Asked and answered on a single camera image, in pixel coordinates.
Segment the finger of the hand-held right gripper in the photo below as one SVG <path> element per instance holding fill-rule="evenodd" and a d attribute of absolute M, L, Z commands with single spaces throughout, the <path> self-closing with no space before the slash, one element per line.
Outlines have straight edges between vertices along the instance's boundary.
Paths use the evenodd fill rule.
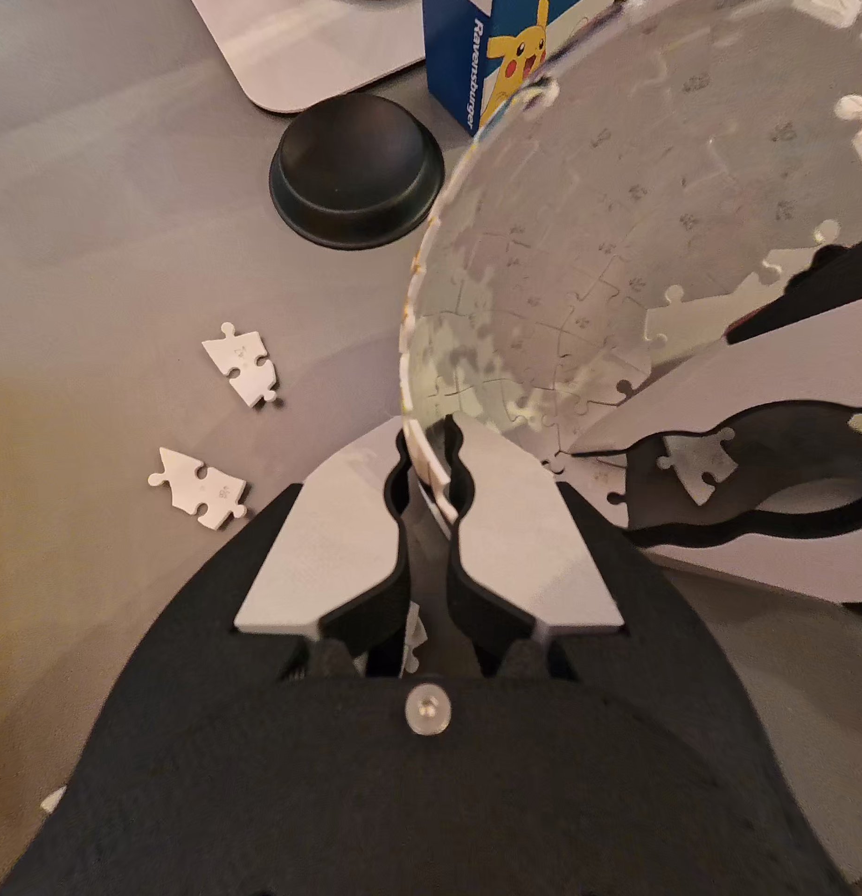
<path fill-rule="evenodd" d="M 570 454 L 619 454 L 653 434 L 708 434 L 784 402 L 862 410 L 862 298 L 731 344 L 715 342 L 580 434 Z"/>
<path fill-rule="evenodd" d="M 809 483 L 774 495 L 768 506 L 710 525 L 665 523 L 627 535 L 661 566 L 862 604 L 862 488 Z"/>

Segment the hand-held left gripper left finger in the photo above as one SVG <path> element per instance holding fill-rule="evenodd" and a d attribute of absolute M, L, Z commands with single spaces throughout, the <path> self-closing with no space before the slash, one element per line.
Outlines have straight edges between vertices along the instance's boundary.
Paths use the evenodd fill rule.
<path fill-rule="evenodd" d="M 239 633 L 336 640 L 370 677 L 400 678 L 410 631 L 402 420 L 350 442 L 301 484 L 234 618 Z"/>

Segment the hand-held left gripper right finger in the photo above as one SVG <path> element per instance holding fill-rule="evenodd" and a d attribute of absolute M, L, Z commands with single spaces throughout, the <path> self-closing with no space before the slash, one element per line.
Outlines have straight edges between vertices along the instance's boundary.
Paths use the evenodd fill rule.
<path fill-rule="evenodd" d="M 452 524 L 449 615 L 481 674 L 531 641 L 619 632 L 624 618 L 556 480 L 504 435 L 466 414 L 445 421 Z"/>

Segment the single white puzzle piece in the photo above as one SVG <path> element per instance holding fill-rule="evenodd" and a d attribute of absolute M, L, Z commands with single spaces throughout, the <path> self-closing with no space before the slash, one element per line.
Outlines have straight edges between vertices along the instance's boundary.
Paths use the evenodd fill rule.
<path fill-rule="evenodd" d="M 724 442 L 736 432 L 723 427 L 712 434 L 667 434 L 662 437 L 665 454 L 657 459 L 661 470 L 671 469 L 694 503 L 704 506 L 716 490 L 738 468 Z"/>

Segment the partly built puzzle ball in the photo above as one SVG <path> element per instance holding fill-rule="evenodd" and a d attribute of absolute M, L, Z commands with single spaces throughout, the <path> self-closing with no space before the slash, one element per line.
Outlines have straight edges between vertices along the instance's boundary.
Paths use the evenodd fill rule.
<path fill-rule="evenodd" d="M 451 534 L 445 421 L 535 456 L 576 520 L 710 525 L 809 483 L 862 488 L 862 410 L 726 421 L 701 507 L 653 434 L 570 454 L 616 407 L 862 241 L 862 2 L 615 2 L 479 129 L 437 196 L 400 339 L 403 432 Z"/>

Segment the black round ball stand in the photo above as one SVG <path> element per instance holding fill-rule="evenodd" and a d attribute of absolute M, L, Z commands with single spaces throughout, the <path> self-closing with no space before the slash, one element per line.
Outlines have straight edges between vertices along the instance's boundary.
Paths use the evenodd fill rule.
<path fill-rule="evenodd" d="M 291 230 L 340 251 L 406 236 L 444 183 L 434 135 L 405 107 L 367 93 L 327 98 L 297 114 L 268 174 L 272 204 Z"/>

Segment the printed puzzle box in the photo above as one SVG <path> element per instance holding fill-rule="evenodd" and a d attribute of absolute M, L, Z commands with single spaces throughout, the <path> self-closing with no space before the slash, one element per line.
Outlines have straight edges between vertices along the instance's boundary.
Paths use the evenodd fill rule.
<path fill-rule="evenodd" d="M 432 96 L 475 135 L 547 61 L 570 1 L 423 1 Z"/>

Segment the white document stand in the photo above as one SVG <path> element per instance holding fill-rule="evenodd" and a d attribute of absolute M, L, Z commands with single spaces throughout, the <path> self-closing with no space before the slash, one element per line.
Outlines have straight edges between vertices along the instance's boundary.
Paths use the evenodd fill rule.
<path fill-rule="evenodd" d="M 421 63 L 420 1 L 193 1 L 246 97 L 297 114 Z"/>

